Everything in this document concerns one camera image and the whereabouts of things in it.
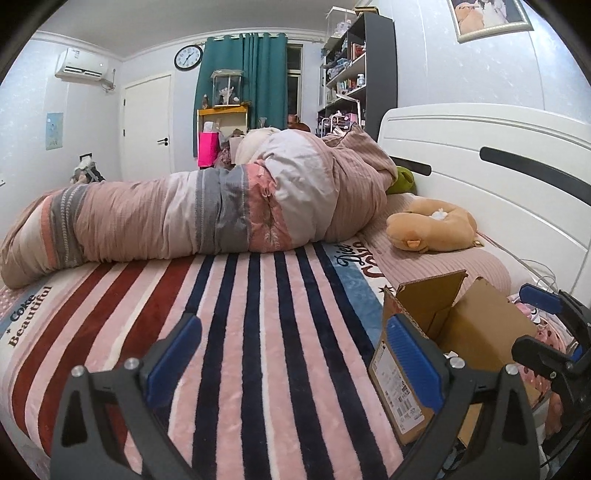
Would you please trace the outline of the green plush toy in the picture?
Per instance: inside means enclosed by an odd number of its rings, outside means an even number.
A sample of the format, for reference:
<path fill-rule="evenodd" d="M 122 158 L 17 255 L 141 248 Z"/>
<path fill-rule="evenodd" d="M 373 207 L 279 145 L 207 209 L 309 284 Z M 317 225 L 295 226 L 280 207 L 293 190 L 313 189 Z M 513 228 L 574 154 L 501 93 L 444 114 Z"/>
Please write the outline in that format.
<path fill-rule="evenodd" d="M 416 182 L 413 172 L 403 166 L 397 167 L 398 176 L 393 185 L 387 190 L 388 195 L 413 193 L 416 190 Z"/>

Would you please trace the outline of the white door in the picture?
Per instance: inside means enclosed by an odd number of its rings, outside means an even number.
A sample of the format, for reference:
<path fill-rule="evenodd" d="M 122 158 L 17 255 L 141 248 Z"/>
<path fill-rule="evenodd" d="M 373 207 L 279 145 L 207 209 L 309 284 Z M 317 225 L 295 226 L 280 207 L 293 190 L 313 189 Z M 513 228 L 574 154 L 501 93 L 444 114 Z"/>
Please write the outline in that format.
<path fill-rule="evenodd" d="M 124 180 L 143 181 L 171 172 L 170 75 L 134 83 L 124 90 L 121 170 Z"/>

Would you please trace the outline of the yellow shelf cabinet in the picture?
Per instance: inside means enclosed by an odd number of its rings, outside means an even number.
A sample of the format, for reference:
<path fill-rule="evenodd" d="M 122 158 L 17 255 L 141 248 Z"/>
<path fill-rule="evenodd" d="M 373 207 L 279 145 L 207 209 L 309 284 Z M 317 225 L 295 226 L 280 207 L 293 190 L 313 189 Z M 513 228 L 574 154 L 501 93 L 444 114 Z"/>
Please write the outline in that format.
<path fill-rule="evenodd" d="M 203 132 L 204 125 L 211 122 L 225 137 L 231 136 L 235 130 L 245 134 L 249 131 L 249 106 L 243 104 L 199 109 L 195 121 L 197 133 Z"/>

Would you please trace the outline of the white air conditioner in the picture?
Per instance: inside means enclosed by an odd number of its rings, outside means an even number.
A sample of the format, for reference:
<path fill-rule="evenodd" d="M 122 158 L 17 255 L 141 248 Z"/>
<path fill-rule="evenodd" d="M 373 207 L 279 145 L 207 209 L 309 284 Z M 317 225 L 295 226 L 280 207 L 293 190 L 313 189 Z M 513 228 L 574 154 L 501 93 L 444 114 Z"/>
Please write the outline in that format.
<path fill-rule="evenodd" d="M 106 78 L 108 70 L 106 57 L 70 47 L 58 56 L 54 75 L 61 79 L 101 81 Z"/>

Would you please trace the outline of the pink ribbed pillow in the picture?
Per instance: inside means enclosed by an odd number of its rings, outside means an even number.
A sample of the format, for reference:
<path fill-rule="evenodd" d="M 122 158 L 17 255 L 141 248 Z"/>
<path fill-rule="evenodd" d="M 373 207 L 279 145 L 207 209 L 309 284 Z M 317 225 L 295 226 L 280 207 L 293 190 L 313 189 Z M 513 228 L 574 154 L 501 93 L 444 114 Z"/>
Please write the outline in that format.
<path fill-rule="evenodd" d="M 487 252 L 484 247 L 424 254 L 394 248 L 386 234 L 387 218 L 403 212 L 415 197 L 412 193 L 388 195 L 386 207 L 382 212 L 356 234 L 372 253 L 377 266 L 389 283 L 397 288 L 401 283 L 465 270 L 468 277 L 461 287 L 461 293 L 464 293 L 478 277 L 482 277 L 508 296 L 512 290 L 509 270 L 497 256 Z"/>

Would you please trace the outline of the pink gift bag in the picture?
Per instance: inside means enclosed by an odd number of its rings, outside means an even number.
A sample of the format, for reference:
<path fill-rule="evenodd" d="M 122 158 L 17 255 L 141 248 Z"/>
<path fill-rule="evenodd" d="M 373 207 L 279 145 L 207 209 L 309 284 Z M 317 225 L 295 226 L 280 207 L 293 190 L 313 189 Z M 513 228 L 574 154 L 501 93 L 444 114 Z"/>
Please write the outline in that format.
<path fill-rule="evenodd" d="M 209 168 L 214 166 L 219 151 L 219 134 L 217 132 L 200 132 L 197 140 L 197 166 Z"/>

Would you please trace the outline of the striped pink fleece blanket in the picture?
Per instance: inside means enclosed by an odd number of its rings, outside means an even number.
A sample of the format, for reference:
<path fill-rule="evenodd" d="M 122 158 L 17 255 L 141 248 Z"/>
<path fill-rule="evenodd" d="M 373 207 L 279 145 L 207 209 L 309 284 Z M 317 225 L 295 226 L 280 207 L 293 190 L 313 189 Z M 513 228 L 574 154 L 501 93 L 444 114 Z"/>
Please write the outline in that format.
<path fill-rule="evenodd" d="M 73 367 L 144 355 L 185 313 L 202 338 L 156 415 L 204 479 L 385 479 L 403 459 L 369 363 L 391 284 L 358 241 L 89 264 L 1 292 L 1 424 L 49 474 Z"/>

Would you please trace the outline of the orange plush toy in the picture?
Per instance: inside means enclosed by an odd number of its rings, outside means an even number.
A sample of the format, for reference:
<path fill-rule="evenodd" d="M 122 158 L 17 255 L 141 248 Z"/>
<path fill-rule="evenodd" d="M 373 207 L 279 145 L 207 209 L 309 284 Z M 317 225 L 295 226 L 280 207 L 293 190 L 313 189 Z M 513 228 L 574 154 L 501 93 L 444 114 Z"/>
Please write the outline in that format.
<path fill-rule="evenodd" d="M 415 198 L 401 213 L 388 217 L 386 234 L 394 247 L 415 253 L 454 252 L 477 244 L 477 222 L 454 204 Z"/>

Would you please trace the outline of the glass display case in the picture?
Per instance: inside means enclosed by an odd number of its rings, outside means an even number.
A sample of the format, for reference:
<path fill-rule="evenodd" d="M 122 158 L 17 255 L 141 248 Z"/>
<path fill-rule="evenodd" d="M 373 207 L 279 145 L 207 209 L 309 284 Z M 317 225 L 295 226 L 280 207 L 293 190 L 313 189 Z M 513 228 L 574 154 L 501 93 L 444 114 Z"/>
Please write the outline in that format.
<path fill-rule="evenodd" d="M 211 74 L 212 105 L 217 107 L 237 106 L 242 103 L 242 70 L 221 69 Z"/>

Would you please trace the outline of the round wall clock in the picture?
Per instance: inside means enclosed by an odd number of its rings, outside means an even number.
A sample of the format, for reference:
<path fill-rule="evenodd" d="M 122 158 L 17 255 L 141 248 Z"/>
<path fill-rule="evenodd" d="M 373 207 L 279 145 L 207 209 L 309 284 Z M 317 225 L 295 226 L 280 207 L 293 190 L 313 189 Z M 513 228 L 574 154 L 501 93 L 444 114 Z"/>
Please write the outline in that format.
<path fill-rule="evenodd" d="M 200 64 L 202 55 L 204 50 L 200 45 L 185 45 L 176 52 L 173 65 L 179 71 L 190 71 Z"/>

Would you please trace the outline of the teal curtain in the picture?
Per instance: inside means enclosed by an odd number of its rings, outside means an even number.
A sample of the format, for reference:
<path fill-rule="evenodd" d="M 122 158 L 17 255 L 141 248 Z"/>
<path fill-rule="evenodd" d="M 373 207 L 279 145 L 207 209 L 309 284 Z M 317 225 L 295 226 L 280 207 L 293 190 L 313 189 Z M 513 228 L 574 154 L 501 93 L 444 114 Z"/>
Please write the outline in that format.
<path fill-rule="evenodd" d="M 268 126 L 287 127 L 286 35 L 264 32 L 207 38 L 195 87 L 194 110 L 201 107 L 204 95 L 212 94 L 213 71 L 222 69 L 242 71 L 242 95 L 250 103 L 250 128 L 256 128 L 263 117 Z"/>

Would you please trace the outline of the brown cardboard box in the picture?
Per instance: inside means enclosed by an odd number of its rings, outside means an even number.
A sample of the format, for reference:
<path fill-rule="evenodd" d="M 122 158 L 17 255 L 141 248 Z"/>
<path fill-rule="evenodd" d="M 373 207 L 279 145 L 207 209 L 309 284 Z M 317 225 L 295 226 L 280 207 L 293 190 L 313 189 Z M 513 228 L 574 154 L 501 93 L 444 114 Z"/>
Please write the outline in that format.
<path fill-rule="evenodd" d="M 410 317 L 422 334 L 444 355 L 457 355 L 469 367 L 499 371 L 513 361 L 512 346 L 519 337 L 534 337 L 537 328 L 487 280 L 478 277 L 465 293 L 464 270 L 401 284 L 384 293 L 382 333 L 370 362 L 369 374 L 398 441 L 416 441 L 434 417 L 421 402 L 386 345 L 386 324 L 396 314 Z"/>

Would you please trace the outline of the white bed headboard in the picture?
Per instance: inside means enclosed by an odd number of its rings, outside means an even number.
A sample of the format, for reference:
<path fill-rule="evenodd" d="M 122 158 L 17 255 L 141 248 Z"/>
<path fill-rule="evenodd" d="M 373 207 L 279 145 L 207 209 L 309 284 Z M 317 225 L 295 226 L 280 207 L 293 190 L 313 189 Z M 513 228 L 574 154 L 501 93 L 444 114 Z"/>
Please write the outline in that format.
<path fill-rule="evenodd" d="M 415 172 L 419 195 L 469 210 L 480 232 L 590 301 L 590 126 L 527 107 L 392 109 L 378 142 Z"/>

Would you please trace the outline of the rolled pink grey duvet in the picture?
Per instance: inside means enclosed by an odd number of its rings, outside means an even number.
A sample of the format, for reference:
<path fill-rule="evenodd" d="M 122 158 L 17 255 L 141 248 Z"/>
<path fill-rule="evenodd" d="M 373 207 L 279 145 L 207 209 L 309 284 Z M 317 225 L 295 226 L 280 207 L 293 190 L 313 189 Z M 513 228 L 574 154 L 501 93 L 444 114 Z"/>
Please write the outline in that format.
<path fill-rule="evenodd" d="M 359 127 L 325 138 L 280 130 L 231 169 L 76 184 L 39 197 L 4 239 L 1 277 L 19 289 L 88 262 L 342 242 L 384 209 L 397 176 L 391 157 Z"/>

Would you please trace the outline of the framed wall picture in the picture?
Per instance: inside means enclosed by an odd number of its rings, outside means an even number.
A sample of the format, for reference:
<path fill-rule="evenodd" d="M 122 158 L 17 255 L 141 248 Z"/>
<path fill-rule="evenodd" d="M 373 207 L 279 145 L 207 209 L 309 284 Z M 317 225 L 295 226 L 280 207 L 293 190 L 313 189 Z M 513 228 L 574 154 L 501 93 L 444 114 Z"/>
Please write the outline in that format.
<path fill-rule="evenodd" d="M 457 40 L 460 44 L 473 40 L 533 30 L 532 23 L 520 1 L 473 0 L 449 1 Z"/>

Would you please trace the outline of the blue wall poster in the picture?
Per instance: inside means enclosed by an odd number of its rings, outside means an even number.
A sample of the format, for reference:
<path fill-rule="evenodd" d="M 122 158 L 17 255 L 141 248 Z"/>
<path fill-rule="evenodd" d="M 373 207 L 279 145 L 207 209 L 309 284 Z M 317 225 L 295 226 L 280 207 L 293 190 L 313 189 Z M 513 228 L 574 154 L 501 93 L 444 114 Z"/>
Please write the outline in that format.
<path fill-rule="evenodd" d="M 45 123 L 45 149 L 63 147 L 63 113 L 48 113 Z"/>

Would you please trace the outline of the black bookshelf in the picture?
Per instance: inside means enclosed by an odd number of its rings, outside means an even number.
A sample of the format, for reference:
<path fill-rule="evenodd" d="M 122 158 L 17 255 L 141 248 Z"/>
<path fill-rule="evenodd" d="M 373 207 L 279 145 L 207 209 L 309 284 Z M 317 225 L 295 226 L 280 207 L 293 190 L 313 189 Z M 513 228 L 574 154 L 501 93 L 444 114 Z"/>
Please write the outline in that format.
<path fill-rule="evenodd" d="M 398 106 L 394 21 L 373 6 L 334 7 L 327 20 L 315 133 L 322 137 L 356 124 L 376 139 L 384 114 Z"/>

